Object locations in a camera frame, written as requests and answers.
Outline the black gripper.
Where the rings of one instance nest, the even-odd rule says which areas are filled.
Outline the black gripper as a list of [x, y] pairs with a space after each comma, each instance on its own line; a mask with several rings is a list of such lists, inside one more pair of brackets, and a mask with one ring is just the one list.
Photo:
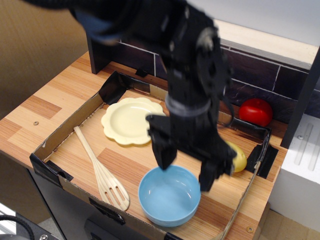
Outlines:
[[218, 134], [218, 116], [218, 107], [193, 117], [173, 112], [169, 116], [148, 115], [148, 134], [158, 166], [166, 170], [178, 150], [196, 158], [202, 162], [198, 177], [202, 192], [209, 192], [221, 175], [231, 175], [236, 152]]

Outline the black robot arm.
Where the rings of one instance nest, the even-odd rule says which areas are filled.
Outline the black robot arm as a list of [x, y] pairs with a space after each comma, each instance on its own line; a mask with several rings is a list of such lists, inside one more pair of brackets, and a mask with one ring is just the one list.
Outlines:
[[165, 170], [182, 151], [201, 161], [200, 189], [207, 192], [233, 172], [235, 152], [219, 136], [220, 102], [231, 70], [218, 30], [185, 0], [34, 0], [47, 9], [68, 9], [93, 40], [112, 45], [135, 41], [160, 55], [167, 72], [169, 116], [149, 115], [158, 166]]

